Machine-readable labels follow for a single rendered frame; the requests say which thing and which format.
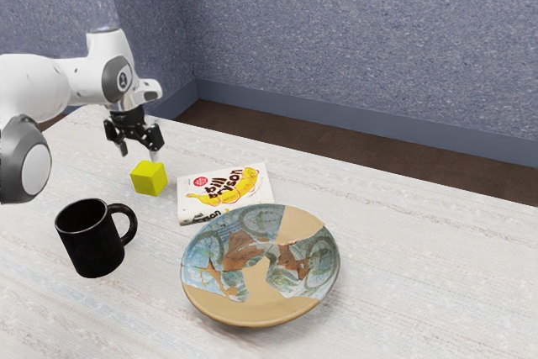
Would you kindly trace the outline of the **yellow cube block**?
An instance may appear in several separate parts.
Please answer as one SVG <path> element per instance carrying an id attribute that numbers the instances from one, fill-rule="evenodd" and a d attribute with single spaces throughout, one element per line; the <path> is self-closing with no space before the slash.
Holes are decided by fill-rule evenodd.
<path id="1" fill-rule="evenodd" d="M 140 161 L 129 173 L 134 190 L 139 194 L 157 197 L 168 184 L 162 162 Z"/>

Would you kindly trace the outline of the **black mug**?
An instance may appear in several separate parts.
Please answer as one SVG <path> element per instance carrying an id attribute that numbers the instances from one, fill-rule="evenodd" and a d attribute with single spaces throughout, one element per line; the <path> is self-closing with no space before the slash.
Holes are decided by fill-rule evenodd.
<path id="1" fill-rule="evenodd" d="M 124 235 L 119 235 L 113 221 L 117 213 L 129 220 Z M 135 212 L 124 204 L 88 198 L 64 207 L 55 218 L 55 228 L 76 272 L 85 278 L 97 278 L 121 265 L 124 247 L 135 237 L 138 220 Z"/>

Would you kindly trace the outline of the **painted tan ceramic plate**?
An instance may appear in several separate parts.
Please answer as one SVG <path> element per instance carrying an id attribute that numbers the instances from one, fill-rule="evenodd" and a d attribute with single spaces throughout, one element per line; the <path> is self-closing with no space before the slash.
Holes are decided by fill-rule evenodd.
<path id="1" fill-rule="evenodd" d="M 284 324 L 316 307 L 340 271 L 335 238 L 312 214 L 257 204 L 210 220 L 181 264 L 191 304 L 218 322 L 249 328 Z"/>

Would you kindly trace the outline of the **white paperback book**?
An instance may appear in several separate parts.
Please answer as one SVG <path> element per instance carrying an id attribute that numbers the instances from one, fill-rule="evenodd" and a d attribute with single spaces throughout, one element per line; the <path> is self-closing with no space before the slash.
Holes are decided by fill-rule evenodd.
<path id="1" fill-rule="evenodd" d="M 207 222 L 233 209 L 273 202 L 272 186 L 263 162 L 177 179 L 180 225 Z"/>

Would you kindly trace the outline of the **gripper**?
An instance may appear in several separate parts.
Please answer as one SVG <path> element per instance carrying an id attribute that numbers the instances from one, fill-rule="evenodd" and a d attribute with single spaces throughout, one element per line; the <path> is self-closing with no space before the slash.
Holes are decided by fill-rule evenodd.
<path id="1" fill-rule="evenodd" d="M 153 163 L 161 161 L 159 150 L 165 144 L 158 124 L 145 122 L 145 111 L 138 106 L 126 112 L 110 112 L 110 118 L 103 121 L 107 140 L 112 141 L 118 148 L 122 157 L 127 156 L 126 140 L 136 140 L 150 151 Z"/>

